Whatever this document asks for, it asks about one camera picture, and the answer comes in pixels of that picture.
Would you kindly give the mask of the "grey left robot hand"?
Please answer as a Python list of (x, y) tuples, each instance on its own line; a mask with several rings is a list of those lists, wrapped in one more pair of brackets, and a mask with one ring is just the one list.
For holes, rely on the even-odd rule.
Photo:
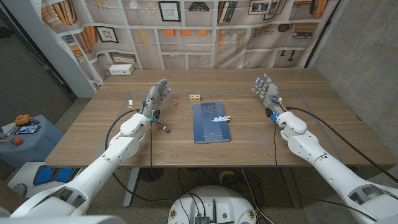
[(147, 94), (140, 114), (150, 119), (153, 117), (159, 119), (162, 102), (170, 92), (171, 89), (168, 86), (166, 78), (161, 79), (159, 82), (154, 84)]

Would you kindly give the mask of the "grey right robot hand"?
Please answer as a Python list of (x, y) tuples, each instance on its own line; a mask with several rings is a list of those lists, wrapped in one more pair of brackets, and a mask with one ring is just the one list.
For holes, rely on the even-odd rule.
[(267, 73), (264, 73), (263, 79), (257, 77), (252, 91), (262, 100), (266, 108), (266, 116), (272, 121), (276, 121), (279, 115), (287, 111), (282, 104), (277, 86)]

